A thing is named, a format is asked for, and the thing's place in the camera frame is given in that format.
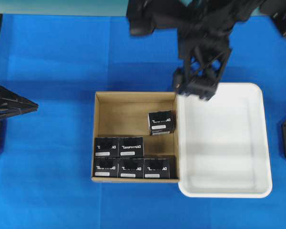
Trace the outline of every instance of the black box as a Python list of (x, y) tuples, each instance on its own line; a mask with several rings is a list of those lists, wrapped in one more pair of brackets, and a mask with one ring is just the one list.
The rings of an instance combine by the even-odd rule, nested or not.
[(170, 160), (168, 158), (145, 159), (144, 178), (170, 178)]
[(143, 178), (144, 159), (120, 158), (119, 177)]
[(118, 177), (118, 158), (95, 157), (93, 163), (95, 177)]
[(143, 137), (120, 137), (120, 157), (144, 157)]
[(164, 135), (174, 132), (174, 118), (172, 111), (148, 113), (148, 128), (151, 135)]
[(119, 157), (118, 137), (96, 137), (95, 156)]

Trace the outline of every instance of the teal wall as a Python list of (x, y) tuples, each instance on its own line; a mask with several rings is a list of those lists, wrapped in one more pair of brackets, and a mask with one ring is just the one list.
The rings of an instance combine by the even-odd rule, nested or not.
[(0, 13), (125, 16), (127, 3), (128, 0), (0, 0)]

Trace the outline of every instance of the open cardboard box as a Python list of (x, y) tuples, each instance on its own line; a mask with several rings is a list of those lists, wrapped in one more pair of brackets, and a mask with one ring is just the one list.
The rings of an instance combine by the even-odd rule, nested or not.
[(93, 176), (95, 182), (177, 183), (179, 181), (178, 130), (150, 136), (149, 112), (173, 110), (177, 119), (177, 97), (173, 92), (96, 92), (93, 141), (96, 137), (142, 136), (144, 157), (169, 157), (170, 179), (111, 178)]

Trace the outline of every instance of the blue table surface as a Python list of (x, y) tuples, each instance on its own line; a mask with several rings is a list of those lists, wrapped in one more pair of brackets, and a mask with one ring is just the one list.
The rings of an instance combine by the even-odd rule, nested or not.
[(131, 38), (125, 18), (4, 15), (0, 84), (40, 105), (7, 121), (0, 229), (286, 229), (286, 40), (267, 17), (237, 24), (224, 82), (264, 93), (273, 191), (187, 198), (177, 184), (90, 180), (95, 91), (170, 91), (176, 31)]

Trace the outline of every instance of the white tray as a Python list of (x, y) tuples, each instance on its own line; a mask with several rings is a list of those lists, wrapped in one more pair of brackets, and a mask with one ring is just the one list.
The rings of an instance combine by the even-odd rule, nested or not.
[(263, 198), (272, 190), (263, 94), (221, 83), (209, 101), (178, 97), (180, 190), (188, 197)]

